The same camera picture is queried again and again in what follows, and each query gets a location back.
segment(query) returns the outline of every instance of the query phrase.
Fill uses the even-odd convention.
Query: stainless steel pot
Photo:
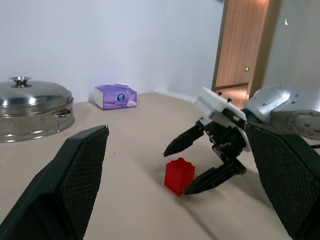
[[[0,82],[0,143],[43,138],[75,121],[69,90],[30,79],[18,76],[10,78],[14,82]]]

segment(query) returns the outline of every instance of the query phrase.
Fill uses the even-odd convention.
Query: floor
[[[196,175],[222,164],[206,136],[179,154],[163,157],[168,144],[203,115],[190,102],[148,93],[138,96],[136,108],[102,111],[84,102],[74,104],[74,115],[75,124],[53,136],[0,144],[0,222],[66,138],[108,124],[100,190],[84,239],[290,239],[250,152],[238,158],[247,173],[216,189],[177,197],[164,186],[166,163],[178,157],[191,162]]]
[[[233,105],[242,109],[246,102],[247,89],[248,89],[248,86],[245,85],[245,86],[227,88],[227,89],[219,90],[217,92],[221,92],[222,97],[224,97],[225,99],[228,99],[228,98],[232,99]]]

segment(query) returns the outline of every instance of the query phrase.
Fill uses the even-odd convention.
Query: purple tissue box
[[[101,85],[94,89],[94,101],[103,110],[134,108],[137,92],[121,83]]]

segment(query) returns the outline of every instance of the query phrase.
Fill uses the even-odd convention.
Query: lego brick
[[[165,167],[164,185],[180,196],[194,180],[195,171],[196,168],[182,157],[171,161]]]

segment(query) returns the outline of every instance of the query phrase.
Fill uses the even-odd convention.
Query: wooden door
[[[266,6],[266,0],[228,0],[216,89],[245,85],[251,80]]]

